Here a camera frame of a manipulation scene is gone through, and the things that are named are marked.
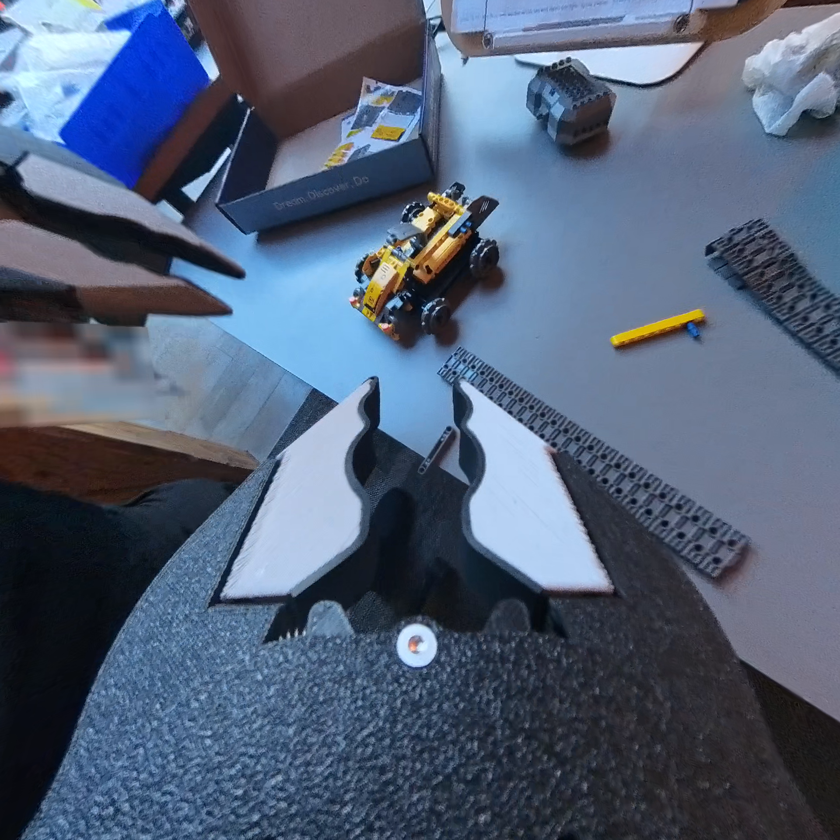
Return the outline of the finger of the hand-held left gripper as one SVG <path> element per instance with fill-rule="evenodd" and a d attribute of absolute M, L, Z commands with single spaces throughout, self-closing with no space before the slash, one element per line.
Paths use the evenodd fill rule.
<path fill-rule="evenodd" d="M 65 280 L 77 286 L 99 323 L 146 323 L 150 315 L 224 317 L 224 301 L 178 276 L 108 259 L 87 246 L 24 222 L 1 223 L 1 268 Z"/>
<path fill-rule="evenodd" d="M 245 269 L 135 192 L 35 154 L 1 164 L 2 200 L 14 215 L 104 256 L 142 266 L 179 259 L 237 280 Z"/>

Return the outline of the grey track strip right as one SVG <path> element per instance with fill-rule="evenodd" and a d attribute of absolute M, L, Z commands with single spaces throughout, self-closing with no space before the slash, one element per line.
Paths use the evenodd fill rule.
<path fill-rule="evenodd" d="M 761 218 L 705 247 L 710 269 L 743 291 L 777 326 L 839 375 L 839 296 L 820 283 Z"/>

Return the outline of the yellow grey instruction leaflet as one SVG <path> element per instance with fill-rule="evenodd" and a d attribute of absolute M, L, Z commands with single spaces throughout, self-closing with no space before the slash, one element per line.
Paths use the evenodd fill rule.
<path fill-rule="evenodd" d="M 355 110 L 340 124 L 339 144 L 323 164 L 328 171 L 387 151 L 417 133 L 423 93 L 412 85 L 397 86 L 363 77 Z"/>

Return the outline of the crumpled white tissue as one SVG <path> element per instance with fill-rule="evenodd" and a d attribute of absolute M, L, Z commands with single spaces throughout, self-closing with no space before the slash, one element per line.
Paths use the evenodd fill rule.
<path fill-rule="evenodd" d="M 784 137 L 802 116 L 827 119 L 839 103 L 839 14 L 768 42 L 746 59 L 742 83 L 763 131 Z"/>

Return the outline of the black perforated beam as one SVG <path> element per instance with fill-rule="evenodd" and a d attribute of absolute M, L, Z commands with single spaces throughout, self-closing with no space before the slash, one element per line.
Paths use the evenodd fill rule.
<path fill-rule="evenodd" d="M 447 449 L 452 444 L 455 434 L 455 428 L 452 425 L 447 425 L 444 428 L 444 431 L 438 437 L 436 443 L 418 467 L 418 475 L 424 476 L 431 468 L 439 463 L 440 459 L 445 455 Z"/>

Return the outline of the pile of papers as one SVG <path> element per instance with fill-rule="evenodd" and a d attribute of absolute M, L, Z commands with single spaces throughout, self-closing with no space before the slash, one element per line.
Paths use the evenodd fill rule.
<path fill-rule="evenodd" d="M 1 124 L 61 141 L 69 120 L 131 38 L 105 2 L 2 2 Z"/>

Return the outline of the grey building block assembly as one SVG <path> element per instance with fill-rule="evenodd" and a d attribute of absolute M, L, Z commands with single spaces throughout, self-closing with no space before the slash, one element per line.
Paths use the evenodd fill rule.
<path fill-rule="evenodd" d="M 607 133 L 616 94 L 570 57 L 537 69 L 526 106 L 554 144 L 564 150 Z"/>

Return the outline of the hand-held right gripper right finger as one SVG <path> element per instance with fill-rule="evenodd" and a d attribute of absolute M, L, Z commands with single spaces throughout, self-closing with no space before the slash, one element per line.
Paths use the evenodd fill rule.
<path fill-rule="evenodd" d="M 467 381 L 453 386 L 453 413 L 469 546 L 541 595 L 614 595 L 558 451 Z"/>

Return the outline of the open grey cardboard box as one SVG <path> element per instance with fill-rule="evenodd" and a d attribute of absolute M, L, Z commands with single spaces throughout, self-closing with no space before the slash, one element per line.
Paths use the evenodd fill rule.
<path fill-rule="evenodd" d="M 249 105 L 217 208 L 253 234 L 430 182 L 438 164 L 442 71 L 423 2 L 189 3 L 222 81 Z M 418 121 L 324 166 L 364 79 L 408 87 Z"/>

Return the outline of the instruction sheet on stand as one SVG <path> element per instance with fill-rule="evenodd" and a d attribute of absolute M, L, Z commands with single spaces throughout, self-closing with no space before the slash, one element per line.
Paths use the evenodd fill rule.
<path fill-rule="evenodd" d="M 713 43 L 746 33 L 784 1 L 442 1 L 463 58 L 512 56 L 525 67 L 580 60 L 595 77 L 651 87 Z"/>

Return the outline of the long yellow perforated beam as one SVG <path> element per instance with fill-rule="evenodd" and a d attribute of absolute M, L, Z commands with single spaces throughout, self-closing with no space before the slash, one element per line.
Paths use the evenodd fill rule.
<path fill-rule="evenodd" d="M 687 333 L 687 322 L 691 321 L 696 323 L 697 326 L 700 326 L 706 320 L 707 315 L 705 311 L 703 309 L 695 309 L 617 333 L 610 338 L 610 344 L 614 349 L 622 350 L 640 343 L 657 340 L 672 333 Z"/>

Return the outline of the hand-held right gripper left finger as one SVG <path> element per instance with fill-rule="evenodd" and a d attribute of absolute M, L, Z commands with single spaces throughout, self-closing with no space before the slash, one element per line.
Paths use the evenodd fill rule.
<path fill-rule="evenodd" d="M 220 602 L 299 597 L 361 551 L 380 414 L 380 382 L 369 377 L 280 452 L 230 555 Z"/>

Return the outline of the yellow black toy car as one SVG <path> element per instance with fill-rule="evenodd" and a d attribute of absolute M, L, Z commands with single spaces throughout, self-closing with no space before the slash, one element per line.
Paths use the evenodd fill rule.
<path fill-rule="evenodd" d="M 407 204 L 384 244 L 358 261 L 352 309 L 396 342 L 412 321 L 439 335 L 452 318 L 452 288 L 498 268 L 498 242 L 480 232 L 498 206 L 493 196 L 469 198 L 460 182 Z"/>

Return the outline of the flat grey track strip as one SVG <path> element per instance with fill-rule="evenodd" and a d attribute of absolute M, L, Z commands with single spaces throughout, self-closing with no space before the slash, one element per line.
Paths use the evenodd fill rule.
<path fill-rule="evenodd" d="M 478 355 L 458 347 L 437 375 L 449 385 L 473 385 L 520 425 L 572 457 L 647 532 L 707 578 L 720 579 L 747 557 L 750 540 L 744 533 Z"/>

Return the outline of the large blue box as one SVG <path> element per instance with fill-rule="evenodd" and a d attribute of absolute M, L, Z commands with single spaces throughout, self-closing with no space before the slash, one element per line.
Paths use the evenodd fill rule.
<path fill-rule="evenodd" d="M 59 142 L 132 188 L 211 81 L 162 2 L 112 17 L 104 34 L 128 39 L 59 130 Z"/>

